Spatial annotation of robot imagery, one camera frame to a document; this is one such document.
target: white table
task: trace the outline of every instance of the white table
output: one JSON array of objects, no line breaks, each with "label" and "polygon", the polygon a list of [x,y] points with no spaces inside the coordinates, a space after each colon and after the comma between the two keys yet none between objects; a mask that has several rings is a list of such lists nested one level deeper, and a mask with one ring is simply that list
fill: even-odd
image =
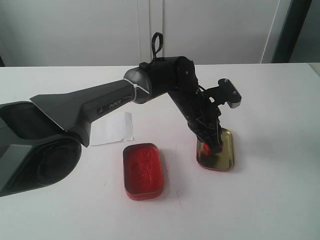
[{"label": "white table", "polygon": [[[129,68],[0,68],[0,103],[113,82]],[[0,239],[320,239],[320,77],[307,64],[199,65],[196,74],[205,88],[229,78],[242,95],[240,107],[220,108],[232,171],[197,164],[196,136],[167,94],[129,103],[118,111],[132,112],[134,141],[83,148],[64,180],[0,197]],[[164,156],[156,199],[133,201],[124,189],[123,149],[138,143]]]}]

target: red gel pad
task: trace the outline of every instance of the red gel pad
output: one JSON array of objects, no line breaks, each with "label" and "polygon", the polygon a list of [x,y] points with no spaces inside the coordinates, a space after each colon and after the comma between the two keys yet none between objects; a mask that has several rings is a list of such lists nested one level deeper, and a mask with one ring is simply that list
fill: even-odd
[{"label": "red gel pad", "polygon": [[158,197],[164,188],[164,177],[158,148],[142,143],[123,150],[124,187],[129,198],[145,200]]}]

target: paper sheet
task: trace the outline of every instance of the paper sheet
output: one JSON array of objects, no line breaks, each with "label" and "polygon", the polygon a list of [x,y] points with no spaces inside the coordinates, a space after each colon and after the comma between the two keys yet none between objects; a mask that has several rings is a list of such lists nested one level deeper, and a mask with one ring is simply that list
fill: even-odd
[{"label": "paper sheet", "polygon": [[90,146],[132,140],[131,112],[110,113],[91,125]]}]

